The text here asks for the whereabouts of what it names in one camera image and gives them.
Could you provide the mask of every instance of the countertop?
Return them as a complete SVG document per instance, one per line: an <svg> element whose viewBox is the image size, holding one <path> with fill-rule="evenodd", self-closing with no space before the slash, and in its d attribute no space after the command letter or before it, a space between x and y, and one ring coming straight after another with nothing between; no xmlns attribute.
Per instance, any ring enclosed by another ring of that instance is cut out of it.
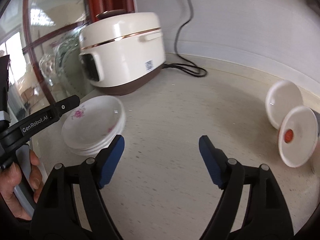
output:
<svg viewBox="0 0 320 240"><path fill-rule="evenodd" d="M295 232L317 206L318 177L310 163L293 169L282 162L277 131L266 116L265 96L279 78L218 60L206 62L206 67L205 78L162 70L142 88L119 97L127 115L122 133L125 150L101 194L124 239L201 237L222 193L212 183L199 153L202 135L243 165L270 166ZM319 98L302 93L305 104L320 111ZM94 91L83 100L97 95ZM34 150L48 172L56 163L77 165L87 158L68 152L60 135L65 118L33 137ZM241 227L248 193L245 186L233 230ZM81 203L79 214L88 229Z"/></svg>

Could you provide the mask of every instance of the white plate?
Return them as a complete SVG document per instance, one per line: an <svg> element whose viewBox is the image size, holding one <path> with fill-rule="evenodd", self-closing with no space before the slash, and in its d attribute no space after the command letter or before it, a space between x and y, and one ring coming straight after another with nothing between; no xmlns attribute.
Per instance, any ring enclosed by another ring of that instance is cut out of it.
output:
<svg viewBox="0 0 320 240"><path fill-rule="evenodd" d="M114 127L114 129L112 130L112 132L108 137L105 137L102 141L99 142L99 144L97 144L94 147L90 147L87 149L77 149L77 151L92 151L92 150L96 150L101 146L104 146L106 142L111 142L117 134L120 134L123 131L124 126L125 126L125 115L121 115L119 122L116 124L116 126Z"/></svg>
<svg viewBox="0 0 320 240"><path fill-rule="evenodd" d="M268 119L278 130L289 111L303 105L303 99L299 88L294 83L282 80L269 89L265 104Z"/></svg>
<svg viewBox="0 0 320 240"><path fill-rule="evenodd" d="M69 149L71 152L78 155L82 155L82 156L97 154L101 151L101 149L107 148L117 134L121 134L123 132L124 126L125 126L125 119L122 120L121 124L117 127L117 129L114 130L113 137L111 137L108 140L105 140L103 143L101 143L99 146L95 148L88 149L88 150L79 150L79 149L72 149L69 147Z"/></svg>
<svg viewBox="0 0 320 240"><path fill-rule="evenodd" d="M69 148L93 149L114 138L125 117L121 101L112 96L91 98L74 109L63 124L62 137Z"/></svg>
<svg viewBox="0 0 320 240"><path fill-rule="evenodd" d="M285 134L292 130L293 137L285 142ZM306 106L293 108L284 118L279 131L279 153L286 165L297 168L313 154L318 141L318 122L313 111Z"/></svg>

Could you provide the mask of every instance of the black cable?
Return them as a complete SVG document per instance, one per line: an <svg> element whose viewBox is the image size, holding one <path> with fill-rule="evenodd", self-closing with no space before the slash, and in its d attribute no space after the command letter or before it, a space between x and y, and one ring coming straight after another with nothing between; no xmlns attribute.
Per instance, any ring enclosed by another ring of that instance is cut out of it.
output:
<svg viewBox="0 0 320 240"><path fill-rule="evenodd" d="M183 25L181 25L178 29L178 32L177 32L177 35L176 35L176 38L175 38L175 41L174 41L174 52L175 54L185 60L186 62L189 62L190 64L185 64L185 63L170 63L170 64L163 64L163 67L162 68L177 68L177 69L180 69L182 71L184 71L185 73L191 75L191 76L194 76L194 77L205 77L208 72L204 69L204 68L201 68L199 66L197 66L194 62L184 58L183 56L181 56L179 53L178 53L178 48L177 48L177 44L178 44L178 41L179 41L179 36L180 36L180 32L182 30L182 28L187 25L189 22L191 22L191 20L193 19L194 17L194 10L193 10L193 6L192 6L192 2L191 0L188 0L188 5L189 5L189 8L190 8L190 18L187 22L185 22Z"/></svg>

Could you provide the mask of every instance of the white wall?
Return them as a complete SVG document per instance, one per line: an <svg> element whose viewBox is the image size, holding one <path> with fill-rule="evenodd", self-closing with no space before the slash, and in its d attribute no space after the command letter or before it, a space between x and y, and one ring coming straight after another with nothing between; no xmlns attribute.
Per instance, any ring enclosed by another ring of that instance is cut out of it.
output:
<svg viewBox="0 0 320 240"><path fill-rule="evenodd" d="M195 19L182 31L182 54L250 66L320 95L320 17L306 0L192 0ZM178 26L188 19L186 0L136 0L154 11L173 52Z"/></svg>

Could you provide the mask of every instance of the logo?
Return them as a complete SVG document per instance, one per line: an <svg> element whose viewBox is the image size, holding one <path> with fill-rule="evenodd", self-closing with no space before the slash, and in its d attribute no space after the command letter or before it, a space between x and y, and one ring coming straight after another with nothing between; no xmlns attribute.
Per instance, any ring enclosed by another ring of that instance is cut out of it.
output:
<svg viewBox="0 0 320 240"><path fill-rule="evenodd" d="M21 127L22 133L25 134L26 132L30 131L31 129L35 128L37 125L49 120L49 117L47 114L45 114L43 117L41 117L38 120L32 120L28 123L27 126Z"/></svg>

